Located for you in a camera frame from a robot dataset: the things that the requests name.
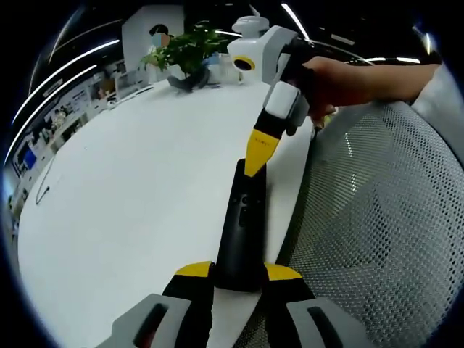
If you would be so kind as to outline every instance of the ceiling light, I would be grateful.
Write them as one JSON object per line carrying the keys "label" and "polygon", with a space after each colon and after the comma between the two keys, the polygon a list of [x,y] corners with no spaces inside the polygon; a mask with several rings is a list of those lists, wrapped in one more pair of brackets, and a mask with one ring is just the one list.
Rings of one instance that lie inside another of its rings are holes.
{"label": "ceiling light", "polygon": [[62,38],[65,36],[66,32],[67,32],[67,29],[69,28],[69,26],[71,25],[71,22],[73,21],[73,18],[74,16],[76,16],[76,14],[78,13],[79,11],[75,11],[69,20],[67,20],[66,24],[63,26],[63,29],[61,29],[61,31],[59,32],[58,36],[57,36],[57,39],[55,40],[55,43],[53,45],[53,49],[51,49],[51,53],[50,53],[50,57],[49,57],[49,64],[51,62],[51,58],[53,58],[53,54],[55,53],[56,49],[57,49],[57,46],[59,44],[59,42],[62,40]]}
{"label": "ceiling light", "polygon": [[37,60],[36,60],[36,63],[34,64],[34,69],[32,70],[32,74],[30,74],[29,92],[28,92],[28,94],[30,94],[30,91],[32,90],[32,84],[33,84],[33,81],[34,81],[34,77],[36,76],[36,71],[37,71],[38,63],[39,63],[40,60],[41,60],[41,55],[42,55],[42,54],[39,54],[39,55],[38,55]]}
{"label": "ceiling light", "polygon": [[421,61],[419,59],[416,59],[416,58],[397,57],[397,60],[399,60],[400,62],[408,62],[408,63],[416,63],[416,64],[421,63]]}
{"label": "ceiling light", "polygon": [[241,38],[241,34],[237,34],[237,33],[230,33],[228,31],[222,31],[222,30],[215,30],[215,32],[218,33],[218,34],[238,36],[239,38]]}
{"label": "ceiling light", "polygon": [[302,32],[303,34],[303,37],[306,41],[310,41],[310,37],[308,36],[308,34],[306,33],[306,30],[303,28],[303,25],[301,24],[301,22],[299,21],[298,17],[294,14],[294,12],[291,10],[291,8],[289,7],[289,5],[287,4],[282,4],[282,7],[283,9],[285,9],[287,11],[287,13],[289,14],[290,18],[295,22],[295,24],[297,25],[299,31]]}
{"label": "ceiling light", "polygon": [[347,44],[347,45],[353,46],[353,45],[355,44],[354,41],[349,40],[348,38],[344,38],[344,37],[339,36],[339,35],[331,34],[331,38],[332,38],[333,40],[341,41],[341,42],[343,42],[344,44]]}
{"label": "ceiling light", "polygon": [[98,30],[100,28],[104,28],[104,27],[107,27],[108,25],[111,25],[111,24],[115,24],[115,23],[118,23],[118,22],[122,22],[123,20],[113,20],[111,22],[108,22],[108,23],[104,23],[102,25],[98,25],[96,27],[93,27],[92,29],[89,29],[87,31],[84,31],[83,33],[80,33],[79,35],[76,35],[74,36],[73,38],[70,38],[68,41],[66,41],[64,44],[62,45],[59,45],[57,47],[57,49],[55,49],[55,52],[62,49],[63,47],[65,47],[66,45],[70,44],[71,42],[73,42],[74,40],[77,40],[78,38],[84,36],[84,35],[87,35],[88,33],[91,33],[92,31],[95,31],[95,30]]}
{"label": "ceiling light", "polygon": [[432,42],[430,39],[430,34],[426,34],[426,51],[427,54],[430,54],[432,52]]}
{"label": "ceiling light", "polygon": [[383,57],[376,57],[376,58],[366,58],[368,62],[384,62],[386,58]]}
{"label": "ceiling light", "polygon": [[83,53],[81,54],[79,57],[76,57],[74,58],[73,60],[69,61],[68,63],[66,63],[65,65],[63,65],[62,67],[60,67],[57,71],[55,71],[53,74],[51,74],[49,77],[47,77],[35,90],[34,92],[32,92],[31,94],[29,94],[29,96],[27,97],[27,99],[22,103],[22,105],[20,106],[20,108],[18,109],[18,111],[16,112],[16,115],[13,117],[13,120],[12,120],[12,123],[16,120],[17,116],[20,114],[20,112],[22,111],[22,109],[24,109],[24,107],[26,106],[26,104],[37,94],[37,92],[39,90],[41,90],[48,82],[50,82],[50,80],[52,78],[54,78],[55,76],[57,76],[60,72],[62,72],[64,69],[66,69],[67,67],[69,67],[70,65],[76,63],[79,59],[82,59],[84,57],[87,57],[89,54],[92,54],[100,49],[104,49],[105,47],[108,47],[108,46],[111,46],[111,45],[114,45],[114,44],[117,44],[119,42],[119,40],[113,40],[113,41],[110,41],[110,42],[107,42],[107,43],[104,43],[103,45],[101,46],[98,46],[98,47],[95,47],[94,49],[91,49],[90,51],[87,51],[86,53]]}
{"label": "ceiling light", "polygon": [[369,65],[373,65],[368,60],[362,58],[361,56],[358,56],[357,54],[354,54],[353,52],[347,51],[346,49],[341,49],[340,47],[330,45],[329,43],[325,43],[325,42],[322,42],[322,41],[311,40],[311,43],[316,44],[316,45],[325,46],[325,47],[330,47],[331,49],[335,49],[336,51],[344,52],[344,53],[350,55],[351,57],[353,57],[352,59],[356,58],[358,60],[361,60],[363,62],[368,63]]}
{"label": "ceiling light", "polygon": [[66,87],[67,85],[69,85],[70,83],[72,83],[74,80],[78,79],[80,76],[88,73],[90,70],[96,68],[96,65],[92,65],[91,67],[88,67],[87,69],[85,69],[84,71],[81,71],[80,73],[78,73],[76,76],[74,76],[73,78],[69,79],[68,81],[66,81],[65,83],[63,83],[59,88],[57,88],[55,91],[53,91],[38,107],[37,109],[35,109],[33,111],[32,114],[30,114],[29,118],[26,120],[26,122],[24,122],[24,125],[22,125],[20,131],[17,133],[17,135],[15,136],[15,138],[13,139],[13,142],[12,144],[9,146],[9,149],[8,149],[8,152],[7,152],[7,155],[5,157],[5,160],[4,160],[4,165],[5,163],[7,162],[7,159],[8,159],[8,156],[10,154],[10,152],[13,150],[13,148],[15,147],[15,144],[18,140],[18,138],[20,137],[21,133],[25,130],[25,128],[28,126],[28,124],[30,123],[30,121],[32,121],[32,119],[34,118],[34,116],[37,115],[37,113],[42,109],[42,107],[44,107],[48,102],[50,102],[50,100],[55,97],[58,92],[60,92],[64,87]]}
{"label": "ceiling light", "polygon": [[261,14],[251,5],[249,4],[249,8],[251,9],[252,11],[252,14],[256,17],[261,17]]}

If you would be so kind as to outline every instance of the yellow camera ring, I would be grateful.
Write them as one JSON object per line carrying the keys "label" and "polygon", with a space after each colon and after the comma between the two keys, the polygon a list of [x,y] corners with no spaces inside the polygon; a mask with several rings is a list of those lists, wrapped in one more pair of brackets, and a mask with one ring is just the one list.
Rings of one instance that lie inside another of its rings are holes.
{"label": "yellow camera ring", "polygon": [[240,70],[250,71],[254,70],[254,62],[246,56],[236,56],[233,58],[233,64]]}

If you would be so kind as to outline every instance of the white sleeve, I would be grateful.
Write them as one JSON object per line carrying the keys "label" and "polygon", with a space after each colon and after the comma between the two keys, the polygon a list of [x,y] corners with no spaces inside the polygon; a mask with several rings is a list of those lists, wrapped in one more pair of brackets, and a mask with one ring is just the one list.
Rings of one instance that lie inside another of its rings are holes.
{"label": "white sleeve", "polygon": [[436,69],[412,108],[446,141],[464,166],[464,102],[445,65]]}
{"label": "white sleeve", "polygon": [[447,114],[456,121],[464,117],[463,98],[445,65],[436,69],[433,78],[421,91],[412,108],[428,122],[442,114]]}

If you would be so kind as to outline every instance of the white wall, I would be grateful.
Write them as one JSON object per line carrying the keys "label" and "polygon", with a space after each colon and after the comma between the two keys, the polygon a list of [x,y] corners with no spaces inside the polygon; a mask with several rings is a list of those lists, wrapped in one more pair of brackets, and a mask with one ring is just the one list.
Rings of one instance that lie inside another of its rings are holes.
{"label": "white wall", "polygon": [[183,33],[183,7],[175,5],[150,5],[140,8],[122,26],[123,53],[127,71],[136,70],[140,60],[152,47],[149,34],[156,24],[164,24],[170,35]]}

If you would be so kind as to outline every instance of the green leaves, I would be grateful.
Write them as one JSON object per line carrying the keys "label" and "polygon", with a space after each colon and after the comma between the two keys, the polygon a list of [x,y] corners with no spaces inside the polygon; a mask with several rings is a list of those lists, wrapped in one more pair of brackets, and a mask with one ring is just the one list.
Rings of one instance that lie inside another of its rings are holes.
{"label": "green leaves", "polygon": [[201,21],[193,26],[191,32],[171,38],[169,45],[154,50],[142,58],[142,62],[158,66],[161,70],[179,64],[184,73],[192,74],[203,60],[225,51],[228,42],[230,39],[209,28],[208,21]]}

